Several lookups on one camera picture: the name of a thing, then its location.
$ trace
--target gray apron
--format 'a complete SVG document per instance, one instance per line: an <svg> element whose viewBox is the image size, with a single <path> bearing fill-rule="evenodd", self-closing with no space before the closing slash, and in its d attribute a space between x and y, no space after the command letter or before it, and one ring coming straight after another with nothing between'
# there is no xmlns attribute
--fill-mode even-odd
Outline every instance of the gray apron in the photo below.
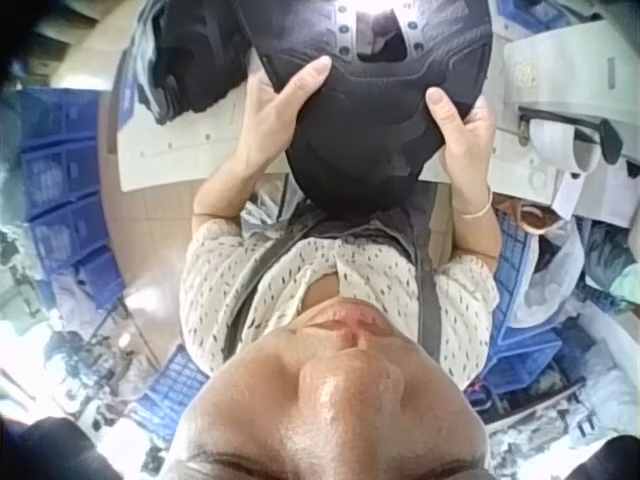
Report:
<svg viewBox="0 0 640 480"><path fill-rule="evenodd" d="M366 238L395 248L416 267L418 286L418 344L436 362L440 359L441 318L433 267L428 254L431 214L438 186L420 182L404 206L361 219L332 219L309 203L297 206L285 233L262 254L241 292L222 349L226 362L233 356L264 275L299 241L305 238Z"/></svg>

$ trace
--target person's left hand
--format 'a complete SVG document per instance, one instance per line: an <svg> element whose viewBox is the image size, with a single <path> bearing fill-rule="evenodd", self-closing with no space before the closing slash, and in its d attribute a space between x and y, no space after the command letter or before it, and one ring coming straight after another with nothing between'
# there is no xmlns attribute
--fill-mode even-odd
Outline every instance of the person's left hand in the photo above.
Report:
<svg viewBox="0 0 640 480"><path fill-rule="evenodd" d="M320 57L294 75L278 94L252 52L244 123L234 158L246 172L264 172L291 145L298 113L330 70L331 57Z"/></svg>

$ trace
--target bracelet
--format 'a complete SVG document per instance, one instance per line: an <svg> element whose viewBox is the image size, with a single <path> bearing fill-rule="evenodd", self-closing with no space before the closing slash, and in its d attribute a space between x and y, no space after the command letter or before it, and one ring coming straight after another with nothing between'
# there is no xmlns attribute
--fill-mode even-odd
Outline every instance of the bracelet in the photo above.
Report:
<svg viewBox="0 0 640 480"><path fill-rule="evenodd" d="M456 210L458 212L458 215L460 215L460 218L463 218L464 220L474 220L476 218L480 218L482 216L484 216L489 209L491 208L491 206L493 205L493 190L491 190L491 187L489 187L489 201L487 202L487 204L484 206L484 208L482 210L480 210L477 213L462 213L460 210L458 210L455 205L453 206L454 210Z"/></svg>

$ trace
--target hand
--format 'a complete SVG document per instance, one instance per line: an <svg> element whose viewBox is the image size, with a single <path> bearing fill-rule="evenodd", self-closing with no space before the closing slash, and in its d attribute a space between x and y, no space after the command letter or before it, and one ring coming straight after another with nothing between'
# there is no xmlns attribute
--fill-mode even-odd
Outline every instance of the hand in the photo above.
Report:
<svg viewBox="0 0 640 480"><path fill-rule="evenodd" d="M442 89L430 88L426 98L446 142L441 160L451 180L453 206L461 213L476 213L489 201L487 175L496 132L493 114L483 96L464 122Z"/></svg>
<svg viewBox="0 0 640 480"><path fill-rule="evenodd" d="M331 58L320 57L294 75L278 94L252 52L244 123L234 157L246 172L263 173L291 145L298 113L330 70Z"/></svg>

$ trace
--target eyebrow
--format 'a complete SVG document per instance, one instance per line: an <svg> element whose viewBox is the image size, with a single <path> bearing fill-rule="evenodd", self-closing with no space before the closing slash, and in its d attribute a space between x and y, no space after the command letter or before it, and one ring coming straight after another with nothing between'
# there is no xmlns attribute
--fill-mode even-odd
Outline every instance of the eyebrow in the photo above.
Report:
<svg viewBox="0 0 640 480"><path fill-rule="evenodd" d="M291 478L290 474L284 472L281 475L274 475L254 460L242 455L219 453L211 450L199 451L189 456L189 458L185 460L185 463L204 463L206 465L220 466L257 480L282 480L283 478ZM415 480L446 480L463 472L482 470L484 469L484 465L485 456L477 455L469 459L449 461L420 475L412 476L412 478Z"/></svg>

